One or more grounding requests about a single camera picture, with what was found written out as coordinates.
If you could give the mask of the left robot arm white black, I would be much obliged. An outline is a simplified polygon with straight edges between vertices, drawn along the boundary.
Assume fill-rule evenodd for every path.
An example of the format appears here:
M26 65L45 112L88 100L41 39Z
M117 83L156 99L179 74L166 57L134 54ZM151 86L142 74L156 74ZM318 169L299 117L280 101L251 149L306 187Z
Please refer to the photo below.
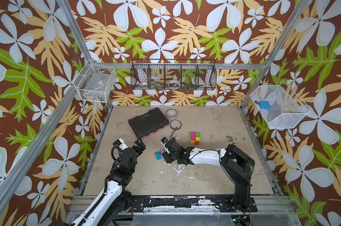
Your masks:
M124 189L132 180L137 158L145 149L146 146L141 139L137 139L132 147L128 147L121 138L113 143L111 154L114 163L104 179L102 191L90 206L70 223L71 226L97 226L116 199L124 194L126 197L124 201L126 201L131 196L129 192L125 193ZM118 158L115 158L114 150L118 150Z

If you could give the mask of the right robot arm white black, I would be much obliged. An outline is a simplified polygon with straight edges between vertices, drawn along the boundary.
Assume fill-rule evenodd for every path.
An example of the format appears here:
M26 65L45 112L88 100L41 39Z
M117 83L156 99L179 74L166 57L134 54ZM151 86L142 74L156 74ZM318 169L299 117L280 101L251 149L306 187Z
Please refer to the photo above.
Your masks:
M251 177L255 161L236 145L222 149L199 149L182 147L174 138L162 138L166 163L176 161L179 165L215 165L219 166L234 184L231 206L234 210L245 212L248 209L251 192Z

